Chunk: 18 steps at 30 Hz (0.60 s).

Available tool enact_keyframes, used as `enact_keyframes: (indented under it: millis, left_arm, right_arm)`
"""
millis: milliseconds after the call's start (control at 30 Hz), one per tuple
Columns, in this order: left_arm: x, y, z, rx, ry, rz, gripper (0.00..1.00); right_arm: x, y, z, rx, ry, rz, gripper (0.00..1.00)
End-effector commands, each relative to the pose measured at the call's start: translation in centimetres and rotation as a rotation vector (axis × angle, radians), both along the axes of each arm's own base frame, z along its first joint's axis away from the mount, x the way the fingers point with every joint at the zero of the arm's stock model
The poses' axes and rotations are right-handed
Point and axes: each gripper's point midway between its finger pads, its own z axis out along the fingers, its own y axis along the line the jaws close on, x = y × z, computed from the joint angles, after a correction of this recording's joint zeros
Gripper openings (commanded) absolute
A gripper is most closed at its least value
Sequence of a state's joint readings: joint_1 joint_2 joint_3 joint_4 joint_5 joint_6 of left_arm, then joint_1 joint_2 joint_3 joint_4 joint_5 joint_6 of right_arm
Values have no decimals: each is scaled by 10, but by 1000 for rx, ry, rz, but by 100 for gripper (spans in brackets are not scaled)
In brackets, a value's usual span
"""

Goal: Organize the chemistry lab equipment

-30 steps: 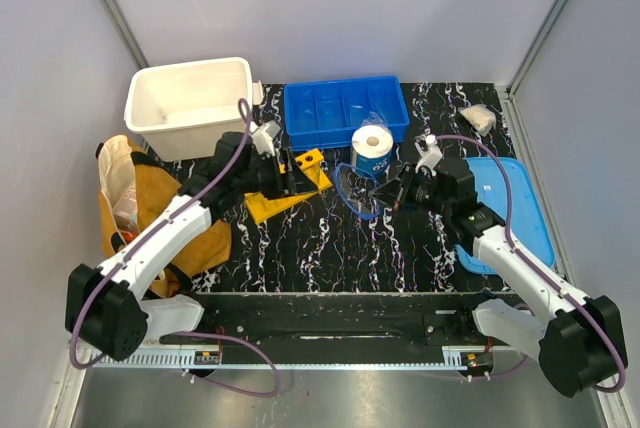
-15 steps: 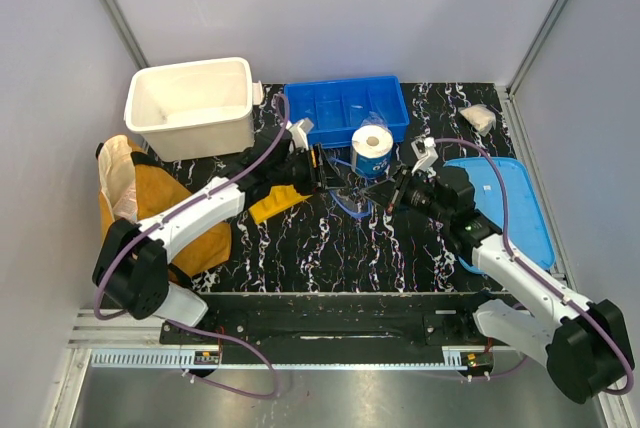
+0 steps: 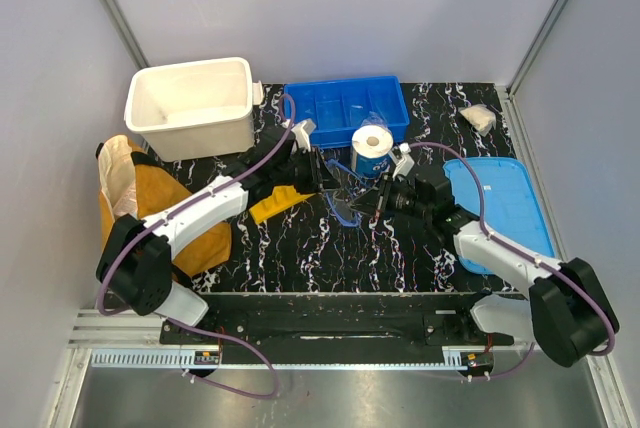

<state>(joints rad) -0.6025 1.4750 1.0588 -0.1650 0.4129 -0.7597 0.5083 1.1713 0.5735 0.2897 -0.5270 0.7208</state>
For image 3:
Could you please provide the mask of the blue safety goggles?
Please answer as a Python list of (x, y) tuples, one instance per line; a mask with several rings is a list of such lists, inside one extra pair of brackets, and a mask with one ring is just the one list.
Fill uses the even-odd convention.
[(375, 226), (379, 221), (378, 215), (365, 215), (351, 208), (351, 203), (360, 195), (371, 189), (381, 175), (389, 170), (385, 167), (373, 178), (367, 178), (353, 171), (338, 159), (326, 162), (329, 171), (341, 183), (339, 189), (324, 194), (325, 201), (336, 220), (346, 228), (356, 228), (367, 218), (368, 224)]

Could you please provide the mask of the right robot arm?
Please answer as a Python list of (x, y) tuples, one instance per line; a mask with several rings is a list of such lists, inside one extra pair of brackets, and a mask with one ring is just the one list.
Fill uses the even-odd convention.
[(482, 295), (456, 317), (455, 332), (463, 342), (476, 344), (500, 333), (537, 344), (563, 367), (613, 350), (619, 323), (593, 268), (580, 258), (544, 256), (495, 232), (455, 202), (445, 176), (384, 175), (349, 206), (375, 219), (418, 220), (459, 259), (488, 268), (515, 288), (519, 299)]

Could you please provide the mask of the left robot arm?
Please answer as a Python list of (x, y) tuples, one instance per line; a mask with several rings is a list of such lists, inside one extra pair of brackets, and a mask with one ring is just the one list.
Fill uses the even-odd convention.
[(309, 119), (272, 127), (185, 200), (142, 219), (118, 219), (96, 269), (102, 290), (111, 290), (140, 316), (156, 314), (182, 323), (182, 332), (195, 343), (211, 340), (217, 321), (174, 260), (219, 223), (260, 203), (273, 207), (278, 188), (291, 187), (301, 195), (338, 189), (339, 181), (311, 144), (314, 129)]

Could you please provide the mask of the yellow test tube rack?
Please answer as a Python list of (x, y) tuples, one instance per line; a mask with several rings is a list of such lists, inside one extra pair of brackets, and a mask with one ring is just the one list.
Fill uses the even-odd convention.
[(276, 186), (272, 194), (252, 206), (249, 213), (256, 224), (261, 224), (312, 196), (313, 193), (299, 193), (292, 185)]

